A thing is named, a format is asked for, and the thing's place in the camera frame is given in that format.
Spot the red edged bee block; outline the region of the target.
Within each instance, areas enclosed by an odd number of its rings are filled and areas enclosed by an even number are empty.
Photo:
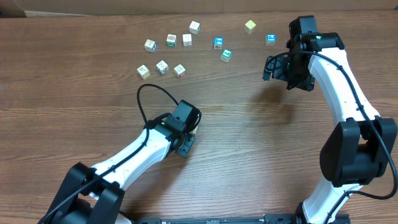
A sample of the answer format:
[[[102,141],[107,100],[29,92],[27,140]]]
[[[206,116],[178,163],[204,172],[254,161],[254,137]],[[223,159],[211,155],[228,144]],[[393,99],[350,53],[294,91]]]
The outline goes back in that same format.
[[[187,71],[182,64],[179,64],[174,68],[174,74],[176,74],[178,78],[182,78],[183,76],[186,75],[186,73]]]

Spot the yellow letter wooden block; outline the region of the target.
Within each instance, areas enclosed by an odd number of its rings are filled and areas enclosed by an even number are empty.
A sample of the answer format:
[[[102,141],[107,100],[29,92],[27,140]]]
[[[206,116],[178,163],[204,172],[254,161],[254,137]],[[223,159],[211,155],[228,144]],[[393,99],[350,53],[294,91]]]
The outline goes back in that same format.
[[[150,71],[145,65],[138,67],[137,72],[142,79],[146,79],[150,75]]]

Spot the red elephant wooden block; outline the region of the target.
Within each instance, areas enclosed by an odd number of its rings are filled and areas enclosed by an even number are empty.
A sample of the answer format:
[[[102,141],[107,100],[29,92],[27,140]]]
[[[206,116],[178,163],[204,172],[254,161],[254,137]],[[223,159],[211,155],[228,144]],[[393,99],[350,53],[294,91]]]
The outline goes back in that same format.
[[[198,128],[195,128],[195,129],[191,132],[191,134],[192,134],[193,136],[196,136],[197,129],[198,129]]]

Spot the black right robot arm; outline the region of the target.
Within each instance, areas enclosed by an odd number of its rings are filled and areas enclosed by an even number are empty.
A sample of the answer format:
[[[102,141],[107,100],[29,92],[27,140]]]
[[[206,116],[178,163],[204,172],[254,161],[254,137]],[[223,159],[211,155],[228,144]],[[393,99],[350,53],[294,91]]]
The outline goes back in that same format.
[[[266,215],[266,223],[349,223],[340,208],[364,185],[390,168],[397,125],[370,104],[348,63],[345,45],[335,32],[321,33],[313,16],[289,25],[287,51],[268,57],[263,79],[278,79],[288,89],[312,91],[319,84],[335,124],[320,151],[322,178],[291,215]]]

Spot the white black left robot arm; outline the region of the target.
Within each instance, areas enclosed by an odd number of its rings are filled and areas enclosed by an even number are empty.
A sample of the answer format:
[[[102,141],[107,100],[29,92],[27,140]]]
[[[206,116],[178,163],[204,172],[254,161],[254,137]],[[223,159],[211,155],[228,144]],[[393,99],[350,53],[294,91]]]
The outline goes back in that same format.
[[[41,223],[130,223],[119,212],[125,191],[171,152],[187,156],[201,112],[182,100],[173,113],[146,122],[140,136],[113,157],[67,172]]]

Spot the white block near arm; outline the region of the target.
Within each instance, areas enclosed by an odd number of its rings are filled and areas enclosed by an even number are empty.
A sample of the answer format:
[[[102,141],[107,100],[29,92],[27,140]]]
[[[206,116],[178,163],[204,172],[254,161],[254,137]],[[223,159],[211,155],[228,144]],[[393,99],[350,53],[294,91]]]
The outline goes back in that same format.
[[[161,75],[169,70],[169,66],[164,60],[161,60],[159,63],[157,63],[156,68]]]

